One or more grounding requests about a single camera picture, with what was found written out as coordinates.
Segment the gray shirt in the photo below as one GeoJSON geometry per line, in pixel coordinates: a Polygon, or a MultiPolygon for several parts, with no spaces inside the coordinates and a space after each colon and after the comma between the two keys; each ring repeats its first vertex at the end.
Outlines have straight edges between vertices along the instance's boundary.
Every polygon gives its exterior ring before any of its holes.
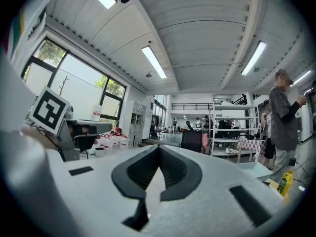
{"type": "Polygon", "coordinates": [[[273,87],[269,93],[271,107],[271,142],[280,150],[295,150],[297,144],[297,122],[293,117],[283,122],[282,117],[289,113],[291,104],[286,94],[279,88],[273,87]]]}

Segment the man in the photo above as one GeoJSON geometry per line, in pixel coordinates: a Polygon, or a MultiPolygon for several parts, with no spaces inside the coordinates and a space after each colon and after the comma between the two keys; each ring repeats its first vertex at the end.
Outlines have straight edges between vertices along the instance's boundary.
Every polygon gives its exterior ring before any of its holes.
{"type": "Polygon", "coordinates": [[[199,118],[197,118],[197,122],[195,123],[197,128],[201,128],[201,120],[199,120],[199,118]]]}
{"type": "Polygon", "coordinates": [[[205,124],[204,124],[203,127],[208,130],[209,129],[209,118],[208,118],[208,115],[205,115],[204,118],[205,118],[205,124]]]}
{"type": "Polygon", "coordinates": [[[298,96],[297,101],[290,105],[285,94],[291,80],[284,69],[278,69],[275,85],[269,93],[271,107],[271,142],[276,146],[276,162],[270,177],[280,182],[287,169],[289,159],[295,156],[297,143],[297,123],[295,113],[306,104],[306,98],[298,96]]]}

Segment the table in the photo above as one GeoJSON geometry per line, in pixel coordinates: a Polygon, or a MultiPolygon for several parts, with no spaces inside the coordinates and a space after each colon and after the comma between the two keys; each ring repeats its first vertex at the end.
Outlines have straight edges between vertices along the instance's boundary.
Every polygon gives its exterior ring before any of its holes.
{"type": "MultiPolygon", "coordinates": [[[[256,161],[258,161],[259,155],[264,155],[266,151],[267,140],[247,140],[247,139],[239,139],[237,148],[239,148],[237,163],[240,162],[240,154],[241,150],[250,149],[256,151],[256,161]]],[[[249,161],[251,161],[252,152],[250,152],[249,161]]]]}

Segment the black office chair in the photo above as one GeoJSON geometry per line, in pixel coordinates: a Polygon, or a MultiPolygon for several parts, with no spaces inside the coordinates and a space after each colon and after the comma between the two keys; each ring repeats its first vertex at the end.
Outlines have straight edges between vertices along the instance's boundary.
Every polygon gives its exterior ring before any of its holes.
{"type": "Polygon", "coordinates": [[[234,129],[239,129],[239,126],[235,126],[232,131],[229,132],[227,138],[238,139],[240,137],[240,131],[234,131],[234,129]]]}
{"type": "Polygon", "coordinates": [[[184,131],[182,133],[181,148],[200,153],[202,149],[202,133],[200,131],[184,131]]]}

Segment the tree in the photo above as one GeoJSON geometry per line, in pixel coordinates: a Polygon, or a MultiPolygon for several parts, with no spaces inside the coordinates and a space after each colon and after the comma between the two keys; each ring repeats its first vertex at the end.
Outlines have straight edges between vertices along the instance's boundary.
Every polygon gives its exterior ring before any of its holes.
{"type": "Polygon", "coordinates": [[[60,63],[61,59],[64,57],[65,52],[60,48],[50,44],[45,43],[39,50],[38,58],[42,61],[49,60],[56,66],[60,63]]]}
{"type": "MultiPolygon", "coordinates": [[[[103,88],[106,81],[107,81],[107,77],[102,75],[100,78],[100,81],[95,81],[94,84],[99,87],[99,88],[103,88]]],[[[108,86],[106,89],[106,92],[113,94],[117,97],[123,97],[123,92],[124,92],[124,88],[119,85],[117,82],[113,81],[112,79],[109,80],[108,82],[108,86]]]]}

